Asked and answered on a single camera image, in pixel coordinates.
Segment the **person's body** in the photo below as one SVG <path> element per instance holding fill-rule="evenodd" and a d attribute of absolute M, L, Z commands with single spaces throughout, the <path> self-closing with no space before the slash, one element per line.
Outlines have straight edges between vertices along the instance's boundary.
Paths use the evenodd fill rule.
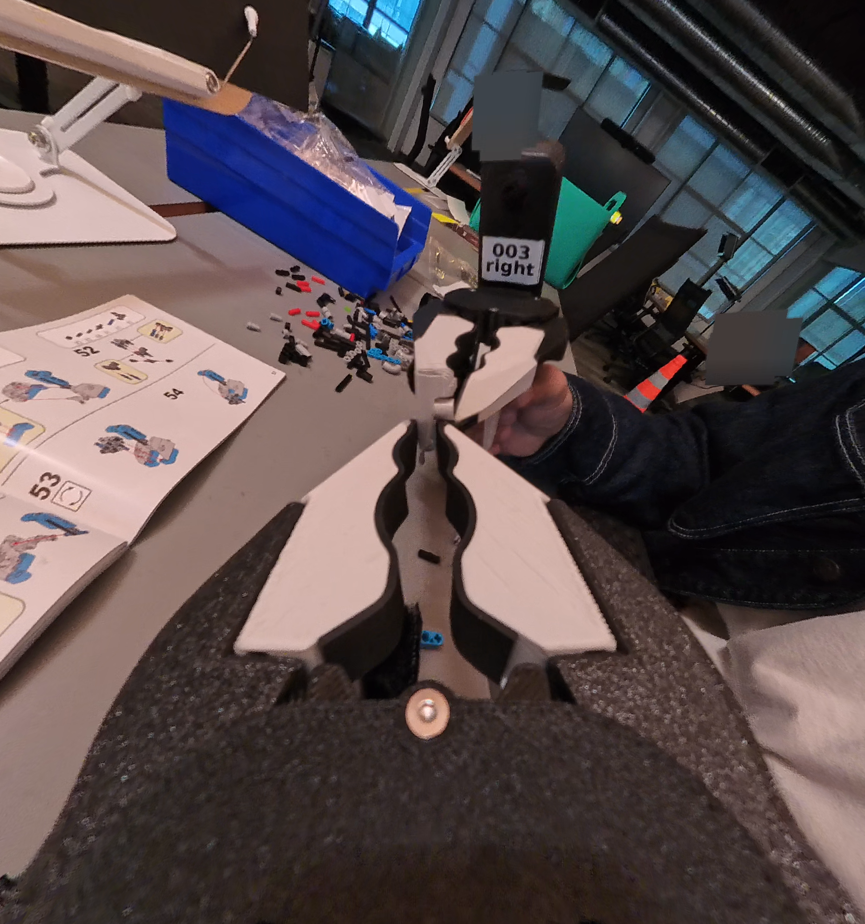
<path fill-rule="evenodd" d="M 718 608 L 776 782 L 865 915 L 865 513 L 645 543 L 662 589 Z"/>

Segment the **person's right hand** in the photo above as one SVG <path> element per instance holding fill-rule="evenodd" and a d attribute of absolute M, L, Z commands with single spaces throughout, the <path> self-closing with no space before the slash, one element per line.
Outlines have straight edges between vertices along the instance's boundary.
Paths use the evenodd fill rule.
<path fill-rule="evenodd" d="M 531 387 L 501 410 L 490 452 L 516 457 L 537 453 L 564 429 L 573 404 L 565 373 L 541 364 Z"/>

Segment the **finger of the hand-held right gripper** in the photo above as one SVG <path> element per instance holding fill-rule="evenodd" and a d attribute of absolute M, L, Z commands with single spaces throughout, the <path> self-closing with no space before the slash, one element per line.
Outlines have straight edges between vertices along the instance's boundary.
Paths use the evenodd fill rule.
<path fill-rule="evenodd" d="M 454 422 L 486 420 L 527 391 L 537 371 L 543 338 L 544 331 L 537 328 L 499 329 L 496 347 L 484 355 L 483 364 L 458 390 Z"/>
<path fill-rule="evenodd" d="M 414 394 L 417 397 L 453 397 L 463 375 L 458 341 L 471 336 L 475 323 L 458 315 L 439 312 L 415 342 L 413 365 Z"/>

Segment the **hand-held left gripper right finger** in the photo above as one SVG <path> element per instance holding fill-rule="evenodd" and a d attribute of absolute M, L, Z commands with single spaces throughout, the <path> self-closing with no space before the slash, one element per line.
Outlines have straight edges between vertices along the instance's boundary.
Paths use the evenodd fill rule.
<path fill-rule="evenodd" d="M 451 424 L 437 425 L 437 454 L 459 536 L 450 624 L 462 657 L 504 683 L 519 664 L 614 652 L 553 515 L 558 505 Z"/>

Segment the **green storage box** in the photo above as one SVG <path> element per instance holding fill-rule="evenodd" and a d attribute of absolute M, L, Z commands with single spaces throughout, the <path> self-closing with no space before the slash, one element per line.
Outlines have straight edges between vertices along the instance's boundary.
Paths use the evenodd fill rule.
<path fill-rule="evenodd" d="M 484 246 L 485 280 L 531 285 L 535 258 L 544 256 L 544 281 L 563 289 L 576 278 L 586 253 L 605 227 L 622 220 L 621 208 L 626 200 L 623 192 L 600 204 L 563 179 L 559 195 L 550 249 L 545 250 L 542 243 L 534 240 L 497 237 L 495 244 L 487 242 Z"/>

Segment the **empty clear plastic bag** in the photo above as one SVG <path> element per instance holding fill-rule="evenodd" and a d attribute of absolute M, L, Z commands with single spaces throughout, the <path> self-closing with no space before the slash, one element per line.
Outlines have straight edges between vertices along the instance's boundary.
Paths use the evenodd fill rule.
<path fill-rule="evenodd" d="M 474 290 L 479 284 L 476 267 L 455 256 L 432 237 L 427 239 L 418 271 L 438 296 L 459 289 Z"/>

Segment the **instruction booklet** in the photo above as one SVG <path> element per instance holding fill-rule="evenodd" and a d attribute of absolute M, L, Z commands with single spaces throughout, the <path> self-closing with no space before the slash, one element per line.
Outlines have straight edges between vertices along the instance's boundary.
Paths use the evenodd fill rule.
<path fill-rule="evenodd" d="M 284 378 L 134 295 L 0 333 L 0 680 Z"/>

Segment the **person's right forearm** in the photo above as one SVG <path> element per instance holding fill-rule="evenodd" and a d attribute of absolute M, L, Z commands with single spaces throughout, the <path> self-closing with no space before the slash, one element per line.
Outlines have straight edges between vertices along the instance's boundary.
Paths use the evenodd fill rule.
<path fill-rule="evenodd" d="M 664 415 L 571 388 L 570 422 L 524 466 L 542 488 L 674 539 L 865 550 L 865 359 Z"/>

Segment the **orange cone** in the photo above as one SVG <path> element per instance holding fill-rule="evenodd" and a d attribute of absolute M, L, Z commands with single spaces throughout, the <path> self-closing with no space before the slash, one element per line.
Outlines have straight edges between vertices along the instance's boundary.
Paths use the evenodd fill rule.
<path fill-rule="evenodd" d="M 680 354 L 639 382 L 623 398 L 641 413 L 645 413 L 661 392 L 687 364 L 688 357 Z"/>

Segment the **white desk lamp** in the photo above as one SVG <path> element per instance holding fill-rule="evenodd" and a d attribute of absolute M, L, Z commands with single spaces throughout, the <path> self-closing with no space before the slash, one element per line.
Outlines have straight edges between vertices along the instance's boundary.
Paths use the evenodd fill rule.
<path fill-rule="evenodd" d="M 252 93 L 178 55 L 23 1 L 0 1 L 0 47 L 93 75 L 27 133 L 0 128 L 0 246 L 148 243 L 173 225 L 69 148 L 144 94 L 234 115 Z"/>

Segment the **pile of clear plastic bags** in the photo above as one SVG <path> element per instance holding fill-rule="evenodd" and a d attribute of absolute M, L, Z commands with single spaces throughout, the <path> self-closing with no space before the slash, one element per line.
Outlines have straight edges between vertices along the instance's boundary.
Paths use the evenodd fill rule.
<path fill-rule="evenodd" d="M 304 113 L 254 94 L 239 112 L 239 117 L 375 211 L 392 219 L 398 233 L 402 233 L 411 206 L 395 202 L 394 193 L 324 114 Z"/>

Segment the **grey triangular panel piece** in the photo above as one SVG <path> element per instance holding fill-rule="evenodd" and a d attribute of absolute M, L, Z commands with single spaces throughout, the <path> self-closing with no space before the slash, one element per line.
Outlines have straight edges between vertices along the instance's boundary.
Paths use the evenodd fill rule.
<path fill-rule="evenodd" d="M 414 417 L 417 423 L 418 453 L 422 464 L 435 446 L 436 422 L 454 419 L 460 381 L 448 364 L 426 364 L 415 359 L 411 369 L 415 396 Z"/>

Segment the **paned window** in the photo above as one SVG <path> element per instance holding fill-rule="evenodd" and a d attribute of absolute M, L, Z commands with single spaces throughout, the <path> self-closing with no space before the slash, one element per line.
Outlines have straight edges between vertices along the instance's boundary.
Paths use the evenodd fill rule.
<path fill-rule="evenodd" d="M 865 271 L 831 258 L 835 239 L 777 181 L 691 116 L 655 156 L 672 182 L 653 212 L 706 230 L 660 278 L 670 293 L 688 280 L 712 292 L 693 333 L 708 336 L 727 310 L 779 310 L 801 319 L 811 362 L 833 369 L 865 356 Z"/>

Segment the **pile of toy building pieces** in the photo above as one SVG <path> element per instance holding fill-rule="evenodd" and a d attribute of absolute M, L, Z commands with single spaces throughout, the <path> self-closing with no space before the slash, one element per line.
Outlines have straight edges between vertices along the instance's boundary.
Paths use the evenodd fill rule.
<path fill-rule="evenodd" d="M 286 262 L 268 274 L 258 312 L 242 321 L 242 331 L 281 369 L 310 369 L 316 358 L 335 356 L 345 373 L 336 387 L 341 391 L 355 379 L 397 376 L 410 364 L 413 314 L 427 293 L 408 277 L 393 291 L 358 295 L 323 273 Z"/>

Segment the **blue plastic bin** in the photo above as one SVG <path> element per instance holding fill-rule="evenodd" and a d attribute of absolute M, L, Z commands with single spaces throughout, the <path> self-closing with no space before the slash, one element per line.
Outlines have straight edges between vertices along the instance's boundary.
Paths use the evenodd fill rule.
<path fill-rule="evenodd" d="M 290 256 L 361 296 L 385 291 L 420 260 L 431 209 L 374 174 L 410 214 L 393 220 L 238 116 L 164 99 L 169 178 Z"/>

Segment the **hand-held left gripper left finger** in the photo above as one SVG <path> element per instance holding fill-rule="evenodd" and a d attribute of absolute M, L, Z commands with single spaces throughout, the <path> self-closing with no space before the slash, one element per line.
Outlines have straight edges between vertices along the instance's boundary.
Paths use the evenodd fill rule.
<path fill-rule="evenodd" d="M 381 664 L 406 613 L 393 537 L 417 425 L 401 422 L 311 490 L 234 644 L 304 664 Z"/>

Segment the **black office chair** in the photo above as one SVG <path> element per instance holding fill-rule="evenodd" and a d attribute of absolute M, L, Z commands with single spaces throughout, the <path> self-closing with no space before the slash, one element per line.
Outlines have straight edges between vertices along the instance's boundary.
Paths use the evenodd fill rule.
<path fill-rule="evenodd" d="M 649 325 L 644 322 L 644 308 L 638 308 L 635 300 L 615 310 L 607 339 L 610 360 L 602 366 L 603 381 L 633 387 L 640 377 L 676 357 L 674 343 L 684 336 L 711 294 L 710 289 L 687 281 Z"/>

